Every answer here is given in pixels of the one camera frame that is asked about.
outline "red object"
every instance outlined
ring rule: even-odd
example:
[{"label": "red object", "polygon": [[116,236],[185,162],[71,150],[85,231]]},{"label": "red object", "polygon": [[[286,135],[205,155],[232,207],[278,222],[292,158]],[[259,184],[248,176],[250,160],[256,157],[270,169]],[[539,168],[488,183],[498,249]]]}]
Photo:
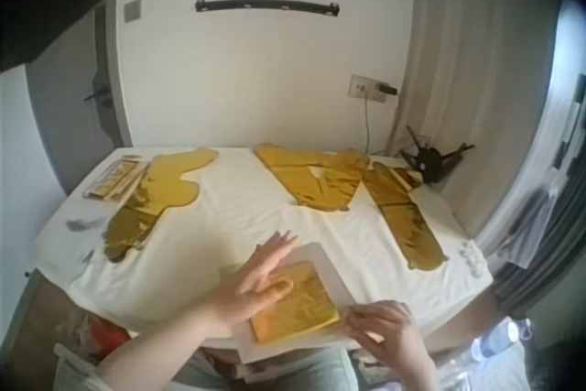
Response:
[{"label": "red object", "polygon": [[128,331],[97,316],[90,318],[90,332],[104,357],[131,339]]}]

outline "table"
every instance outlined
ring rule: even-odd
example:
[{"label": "table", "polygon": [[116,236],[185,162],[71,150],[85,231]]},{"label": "table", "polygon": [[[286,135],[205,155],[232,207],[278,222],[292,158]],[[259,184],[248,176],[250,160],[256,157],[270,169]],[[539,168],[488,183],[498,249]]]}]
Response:
[{"label": "table", "polygon": [[[190,149],[115,150],[39,234],[38,269],[80,307],[139,332],[217,285],[221,269],[242,264],[255,245],[275,230],[290,229],[302,243],[320,242],[358,302],[406,302],[424,336],[492,282],[480,250],[466,237],[445,201],[427,186],[414,190],[411,198],[449,261],[432,272],[421,272],[407,268],[363,184],[347,212],[299,207],[248,148],[214,148],[219,156],[209,166],[183,176],[200,183],[200,197],[187,207],[167,210],[143,250],[129,251],[123,262],[110,263],[103,255],[102,235],[122,202],[84,199],[83,191],[124,155],[151,159]],[[402,159],[373,160],[404,165]],[[79,220],[92,227],[72,231],[68,221]],[[464,245],[479,262],[474,271],[470,258],[463,255]],[[233,348],[230,330],[213,335],[205,345]]]}]

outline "person's lap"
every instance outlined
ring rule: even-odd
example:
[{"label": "person's lap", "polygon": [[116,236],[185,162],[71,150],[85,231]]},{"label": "person's lap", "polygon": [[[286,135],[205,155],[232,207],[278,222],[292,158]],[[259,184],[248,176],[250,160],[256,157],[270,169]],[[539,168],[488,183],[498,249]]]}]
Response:
[{"label": "person's lap", "polygon": [[[284,367],[284,374],[267,382],[278,391],[357,391],[358,381],[345,350],[324,350]],[[195,353],[175,377],[171,389],[228,390],[228,381],[204,354]]]}]

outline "black wall rail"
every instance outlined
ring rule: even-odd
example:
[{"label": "black wall rail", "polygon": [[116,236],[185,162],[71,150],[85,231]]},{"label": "black wall rail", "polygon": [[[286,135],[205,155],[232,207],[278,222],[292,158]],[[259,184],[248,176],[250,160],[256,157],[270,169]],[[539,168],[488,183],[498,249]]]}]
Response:
[{"label": "black wall rail", "polygon": [[198,13],[207,11],[220,11],[223,9],[281,9],[284,11],[302,11],[304,13],[323,14],[337,17],[340,14],[340,6],[331,3],[329,5],[311,4],[296,0],[216,0],[208,2],[198,0],[195,10]]}]

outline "hand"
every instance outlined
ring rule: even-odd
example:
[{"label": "hand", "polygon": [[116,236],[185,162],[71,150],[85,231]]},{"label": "hand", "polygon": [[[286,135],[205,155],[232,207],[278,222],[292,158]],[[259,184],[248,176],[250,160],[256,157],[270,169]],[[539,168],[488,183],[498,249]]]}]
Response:
[{"label": "hand", "polygon": [[212,331],[252,318],[259,311],[282,299],[291,291],[290,281],[266,285],[268,275],[298,244],[299,239],[279,232],[262,246],[228,280],[204,301],[203,309],[211,316]]},{"label": "hand", "polygon": [[[379,362],[393,368],[407,388],[434,388],[435,365],[406,304],[379,301],[355,306],[347,321],[349,335]],[[377,342],[368,333],[384,340]]]}]

